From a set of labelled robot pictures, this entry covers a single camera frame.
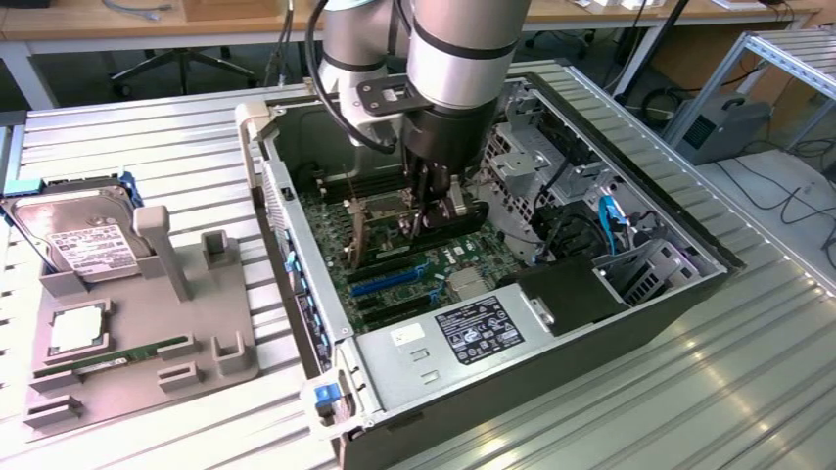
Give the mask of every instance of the green circuit board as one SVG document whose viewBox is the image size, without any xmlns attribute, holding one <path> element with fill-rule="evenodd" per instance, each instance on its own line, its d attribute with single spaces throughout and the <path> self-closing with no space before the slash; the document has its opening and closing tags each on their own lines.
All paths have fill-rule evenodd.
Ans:
<svg viewBox="0 0 836 470">
<path fill-rule="evenodd" d="M 403 267 L 362 281 L 352 282 L 352 275 L 366 268 L 354 269 L 347 260 L 344 247 L 352 237 L 352 217 L 344 204 L 326 204 L 315 195 L 299 195 L 306 216 L 340 301 L 358 332 L 372 331 L 411 316 L 422 314 L 460 301 L 448 286 L 447 279 L 462 269 L 474 268 L 482 275 L 486 286 L 494 289 L 496 282 L 520 269 L 520 261 L 490 222 L 468 235 L 438 243 L 431 248 L 410 253 L 406 246 L 370 246 L 374 253 L 392 253 L 384 262 L 396 262 Z M 370 245 L 383 244 L 382 235 L 370 235 Z M 392 286 L 375 293 L 352 296 L 352 288 L 388 276 L 422 267 L 422 276 L 414 282 Z"/>
</svg>

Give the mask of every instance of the metal rack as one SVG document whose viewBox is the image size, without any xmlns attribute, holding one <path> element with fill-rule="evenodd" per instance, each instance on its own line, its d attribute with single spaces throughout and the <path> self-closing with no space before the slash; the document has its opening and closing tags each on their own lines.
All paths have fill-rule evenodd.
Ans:
<svg viewBox="0 0 836 470">
<path fill-rule="evenodd" d="M 799 143 L 834 108 L 836 104 L 834 101 L 836 100 L 836 76 L 834 75 L 836 72 L 836 29 L 827 27 L 795 31 L 746 32 L 718 66 L 703 91 L 696 99 L 686 105 L 666 130 L 664 139 L 672 147 L 676 146 L 694 125 L 706 102 L 719 91 L 730 72 L 738 67 L 740 56 L 746 51 L 755 53 L 764 61 L 807 83 L 830 98 L 794 138 L 790 147 Z"/>
</svg>

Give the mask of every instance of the motherboard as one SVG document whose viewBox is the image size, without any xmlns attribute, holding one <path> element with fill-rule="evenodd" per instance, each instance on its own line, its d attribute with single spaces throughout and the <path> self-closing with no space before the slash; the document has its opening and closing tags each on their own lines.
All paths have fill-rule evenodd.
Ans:
<svg viewBox="0 0 836 470">
<path fill-rule="evenodd" d="M 392 223 L 370 225 L 363 237 L 364 263 L 351 254 L 354 208 L 380 219 L 396 212 L 398 192 L 328 204 L 299 194 L 320 253 L 356 332 L 368 332 L 491 291 L 520 269 L 504 233 L 487 222 L 471 234 L 428 245 L 410 245 Z"/>
</svg>

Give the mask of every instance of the hard drive label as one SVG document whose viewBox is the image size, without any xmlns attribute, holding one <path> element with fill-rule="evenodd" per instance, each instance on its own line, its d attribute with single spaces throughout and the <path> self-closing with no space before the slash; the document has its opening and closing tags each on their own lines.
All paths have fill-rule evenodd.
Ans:
<svg viewBox="0 0 836 470">
<path fill-rule="evenodd" d="M 134 251 L 119 225 L 51 233 L 48 239 L 79 275 L 136 266 Z"/>
<path fill-rule="evenodd" d="M 488 297 L 435 316 L 447 343 L 464 365 L 526 342 L 502 303 Z"/>
</svg>

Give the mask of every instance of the slotted metal surface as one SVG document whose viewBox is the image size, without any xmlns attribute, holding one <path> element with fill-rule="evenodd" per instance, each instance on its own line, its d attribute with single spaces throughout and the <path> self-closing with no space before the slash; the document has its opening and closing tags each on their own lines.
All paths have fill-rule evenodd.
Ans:
<svg viewBox="0 0 836 470">
<path fill-rule="evenodd" d="M 747 262 L 654 342 L 398 468 L 822 468 L 836 462 L 836 308 L 804 262 L 730 211 L 707 181 L 575 70 L 528 63 Z M 240 91 L 32 113 L 24 176 L 126 165 L 172 212 L 175 245 L 243 239 L 259 361 L 254 381 L 32 445 L 15 414 L 36 302 L 35 259 L 8 234 L 0 298 L 0 466 L 335 468 L 296 398 L 302 367 L 238 161 L 232 108 L 303 94 Z"/>
<path fill-rule="evenodd" d="M 747 35 L 748 50 L 836 100 L 836 33 L 830 28 Z"/>
</svg>

